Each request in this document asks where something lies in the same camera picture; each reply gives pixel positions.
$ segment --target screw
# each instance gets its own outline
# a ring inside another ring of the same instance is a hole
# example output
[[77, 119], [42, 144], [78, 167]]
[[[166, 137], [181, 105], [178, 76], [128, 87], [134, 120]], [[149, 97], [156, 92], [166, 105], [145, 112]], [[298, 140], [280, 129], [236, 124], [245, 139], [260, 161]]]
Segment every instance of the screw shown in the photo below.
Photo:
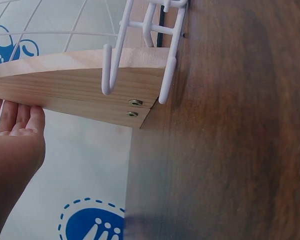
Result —
[[142, 104], [143, 104], [143, 102], [140, 100], [136, 100], [136, 99], [129, 100], [129, 105], [132, 107], [138, 107], [138, 106], [141, 106]]
[[138, 117], [139, 114], [137, 112], [134, 112], [134, 111], [127, 111], [126, 115], [130, 118], [135, 118], [135, 117]]

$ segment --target blue printed logo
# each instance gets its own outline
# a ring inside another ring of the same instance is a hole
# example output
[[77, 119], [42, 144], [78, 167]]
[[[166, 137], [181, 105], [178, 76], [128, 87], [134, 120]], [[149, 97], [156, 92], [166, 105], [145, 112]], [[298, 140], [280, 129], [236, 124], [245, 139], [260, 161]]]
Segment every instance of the blue printed logo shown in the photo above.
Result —
[[[8, 29], [4, 26], [0, 25], [0, 34], [9, 33]], [[8, 62], [14, 52], [14, 49], [16, 47], [16, 44], [14, 44], [13, 39], [11, 35], [1, 35], [0, 40], [3, 40], [3, 42], [0, 41], [0, 64]], [[29, 51], [29, 48], [34, 49], [34, 53]], [[30, 40], [30, 39], [23, 39], [18, 44], [16, 51], [13, 55], [12, 60], [18, 60], [21, 56], [21, 50], [22, 52], [29, 57], [33, 56], [39, 56], [39, 48], [38, 45]]]
[[89, 197], [64, 206], [60, 240], [123, 240], [124, 212], [112, 203]]

